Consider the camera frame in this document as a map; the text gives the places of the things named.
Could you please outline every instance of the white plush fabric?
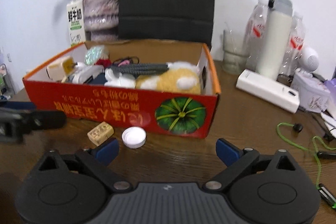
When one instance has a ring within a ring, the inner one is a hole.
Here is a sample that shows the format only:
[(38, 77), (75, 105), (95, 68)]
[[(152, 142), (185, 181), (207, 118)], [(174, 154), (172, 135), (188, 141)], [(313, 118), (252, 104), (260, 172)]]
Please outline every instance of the white plush fabric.
[(133, 75), (122, 75), (121, 73), (117, 73), (117, 76), (114, 75), (112, 69), (105, 70), (105, 78), (107, 82), (104, 84), (105, 86), (118, 86), (122, 88), (135, 88), (135, 78)]
[(174, 63), (167, 63), (169, 69), (190, 69), (194, 73), (199, 74), (199, 69), (197, 66), (189, 63), (189, 62), (184, 62), (184, 61), (177, 61)]
[(147, 80), (145, 80), (140, 88), (143, 90), (155, 90), (156, 89), (156, 84), (159, 80), (158, 76), (152, 76), (150, 78), (148, 78)]
[(197, 84), (199, 80), (195, 77), (181, 77), (176, 82), (176, 86), (181, 90), (189, 90)]

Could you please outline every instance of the small white container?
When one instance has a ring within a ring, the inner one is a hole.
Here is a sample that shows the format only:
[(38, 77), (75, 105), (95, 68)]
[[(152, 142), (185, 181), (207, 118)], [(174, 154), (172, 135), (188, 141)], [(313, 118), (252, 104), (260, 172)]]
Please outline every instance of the small white container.
[(327, 108), (328, 88), (313, 75), (301, 68), (295, 70), (291, 88), (300, 95), (300, 106), (307, 111), (320, 113)]
[(86, 84), (95, 79), (103, 71), (104, 66), (101, 65), (80, 67), (69, 76), (69, 80), (74, 84)]
[(71, 0), (67, 14), (71, 46), (86, 41), (83, 0)]
[(142, 147), (146, 141), (146, 131), (141, 127), (130, 127), (121, 136), (128, 148), (136, 149)]

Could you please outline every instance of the red cardboard box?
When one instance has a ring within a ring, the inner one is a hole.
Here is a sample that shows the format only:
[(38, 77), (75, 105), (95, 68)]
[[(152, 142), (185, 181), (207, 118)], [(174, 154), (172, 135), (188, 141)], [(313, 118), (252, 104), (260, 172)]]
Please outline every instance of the red cardboard box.
[[(47, 65), (62, 56), (84, 62), (93, 45), (104, 44), (110, 60), (137, 56), (141, 63), (187, 61), (199, 67), (202, 95), (124, 89), (103, 85), (56, 83)], [(30, 100), (39, 109), (58, 109), (71, 118), (106, 121), (116, 127), (139, 126), (148, 132), (205, 138), (216, 111), (221, 88), (208, 47), (193, 42), (131, 40), (85, 42), (51, 58), (23, 77)]]

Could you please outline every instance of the bottle cap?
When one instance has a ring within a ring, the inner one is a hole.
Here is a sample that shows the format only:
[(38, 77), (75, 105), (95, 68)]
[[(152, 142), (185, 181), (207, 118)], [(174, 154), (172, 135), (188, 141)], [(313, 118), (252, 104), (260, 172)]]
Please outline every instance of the bottle cap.
[(128, 148), (136, 149), (144, 145), (146, 131), (141, 127), (130, 127), (123, 132), (121, 138)]

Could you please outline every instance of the screw head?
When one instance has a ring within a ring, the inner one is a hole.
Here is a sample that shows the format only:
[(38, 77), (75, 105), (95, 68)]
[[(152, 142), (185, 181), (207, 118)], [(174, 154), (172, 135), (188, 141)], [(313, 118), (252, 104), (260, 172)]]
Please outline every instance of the screw head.
[(130, 186), (127, 181), (117, 181), (113, 184), (113, 187), (117, 190), (127, 190)]
[(38, 127), (40, 127), (40, 126), (42, 125), (41, 121), (38, 120), (38, 119), (34, 119), (34, 123), (35, 123)]
[(218, 190), (222, 187), (222, 184), (215, 180), (210, 180), (205, 184), (205, 187), (209, 190)]

